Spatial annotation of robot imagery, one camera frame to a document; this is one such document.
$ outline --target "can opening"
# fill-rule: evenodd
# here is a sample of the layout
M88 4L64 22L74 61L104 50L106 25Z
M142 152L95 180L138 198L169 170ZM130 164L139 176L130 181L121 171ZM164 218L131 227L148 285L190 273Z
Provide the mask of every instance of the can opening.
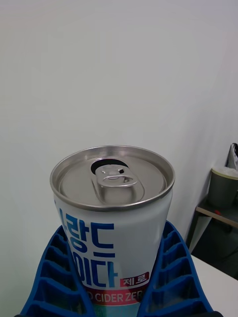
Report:
M114 158L103 158L100 160L97 160L96 162L92 163L91 165L91 171L92 173L94 173L95 175L95 171L97 168L104 166L104 165L121 165L121 166L125 166L128 167L124 162L122 162L121 160L118 159L114 159ZM124 173L123 168L119 171L120 174Z

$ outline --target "trash bin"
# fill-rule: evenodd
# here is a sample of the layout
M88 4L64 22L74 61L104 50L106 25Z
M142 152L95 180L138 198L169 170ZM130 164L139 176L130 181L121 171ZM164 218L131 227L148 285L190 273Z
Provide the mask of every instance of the trash bin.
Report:
M238 190L238 171L229 167L214 167L211 172L208 202L215 207L231 207Z

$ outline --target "soda can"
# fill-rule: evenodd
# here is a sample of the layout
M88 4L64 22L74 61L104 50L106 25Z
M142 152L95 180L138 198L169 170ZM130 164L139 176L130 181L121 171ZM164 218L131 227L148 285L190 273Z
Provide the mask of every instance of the soda can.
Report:
M50 176L55 205L98 317L135 317L151 276L175 173L131 146L74 153Z

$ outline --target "red label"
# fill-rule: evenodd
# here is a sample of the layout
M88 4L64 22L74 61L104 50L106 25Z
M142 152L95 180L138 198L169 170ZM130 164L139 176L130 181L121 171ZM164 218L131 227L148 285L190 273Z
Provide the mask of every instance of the red label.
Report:
M120 279L120 287L127 287L133 285L139 285L149 280L150 273L146 272L144 274L134 276L134 277L127 277Z
M85 287L93 304L103 306L121 306L141 302L148 284L121 290L102 290Z

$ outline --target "can lid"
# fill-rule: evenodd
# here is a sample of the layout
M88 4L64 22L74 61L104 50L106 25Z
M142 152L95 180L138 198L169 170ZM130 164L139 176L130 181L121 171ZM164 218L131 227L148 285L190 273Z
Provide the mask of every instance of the can lid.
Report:
M74 153L53 169L53 192L66 203L92 211L142 206L165 196L175 181L162 156L130 146L101 146Z

